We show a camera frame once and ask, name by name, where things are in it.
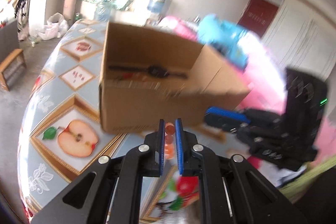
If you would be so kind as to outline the blue plush blanket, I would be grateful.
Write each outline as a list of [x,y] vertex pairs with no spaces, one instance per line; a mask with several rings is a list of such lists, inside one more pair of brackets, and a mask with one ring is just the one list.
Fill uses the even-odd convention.
[[248,64],[248,56],[238,43],[247,33],[248,30],[238,24],[208,14],[199,22],[197,36],[198,42],[214,47],[231,64],[243,71]]

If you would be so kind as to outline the brown cardboard box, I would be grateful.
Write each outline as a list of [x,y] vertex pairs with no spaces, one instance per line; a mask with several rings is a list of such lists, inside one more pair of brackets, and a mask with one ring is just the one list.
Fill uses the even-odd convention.
[[206,110],[232,110],[249,94],[213,47],[152,28],[108,23],[99,100],[107,133],[142,132],[160,119],[200,124]]

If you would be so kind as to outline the fruit pattern bed sheet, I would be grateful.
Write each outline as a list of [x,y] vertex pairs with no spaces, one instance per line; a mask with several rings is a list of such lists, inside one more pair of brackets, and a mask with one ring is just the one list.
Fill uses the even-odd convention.
[[[143,134],[106,134],[99,124],[98,78],[106,24],[77,21],[60,40],[35,81],[19,134],[18,182],[32,219],[99,156],[122,156]],[[87,157],[65,154],[57,138],[74,120],[98,136]]]

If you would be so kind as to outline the dark red door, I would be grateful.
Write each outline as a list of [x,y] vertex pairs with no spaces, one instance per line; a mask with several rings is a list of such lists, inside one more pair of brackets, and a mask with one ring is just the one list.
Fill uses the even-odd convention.
[[279,6],[266,0],[249,0],[238,25],[257,34],[260,38],[272,23]]

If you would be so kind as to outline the blue water jug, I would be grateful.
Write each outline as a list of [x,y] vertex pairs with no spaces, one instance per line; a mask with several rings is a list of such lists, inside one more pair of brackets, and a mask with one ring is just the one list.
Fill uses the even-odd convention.
[[163,10],[166,0],[150,0],[147,10],[154,14],[160,14]]

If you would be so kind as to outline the clear water bottle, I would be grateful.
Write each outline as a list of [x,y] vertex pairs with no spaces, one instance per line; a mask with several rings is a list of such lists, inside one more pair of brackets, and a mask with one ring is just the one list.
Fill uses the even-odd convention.
[[96,11],[94,12],[94,19],[102,22],[109,21],[113,9],[114,5],[112,3],[112,0],[102,0],[96,6]]

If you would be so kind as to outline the white plastic bag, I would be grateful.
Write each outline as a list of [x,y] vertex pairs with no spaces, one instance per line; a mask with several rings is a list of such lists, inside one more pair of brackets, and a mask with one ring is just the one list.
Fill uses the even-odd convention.
[[61,13],[56,13],[47,19],[47,24],[38,29],[38,36],[42,40],[62,38],[69,29],[68,22]]

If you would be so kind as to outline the wooden framed stool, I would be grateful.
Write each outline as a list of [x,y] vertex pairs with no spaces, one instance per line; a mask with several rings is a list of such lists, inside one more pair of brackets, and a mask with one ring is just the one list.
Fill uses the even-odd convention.
[[14,49],[2,62],[0,70],[1,87],[9,91],[8,80],[14,75],[19,68],[27,68],[23,50]]

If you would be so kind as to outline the dark grey cabinet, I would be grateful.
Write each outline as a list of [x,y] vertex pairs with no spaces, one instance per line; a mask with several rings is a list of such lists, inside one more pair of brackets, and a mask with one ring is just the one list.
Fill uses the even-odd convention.
[[17,48],[19,48],[17,20],[13,18],[0,29],[0,63]]

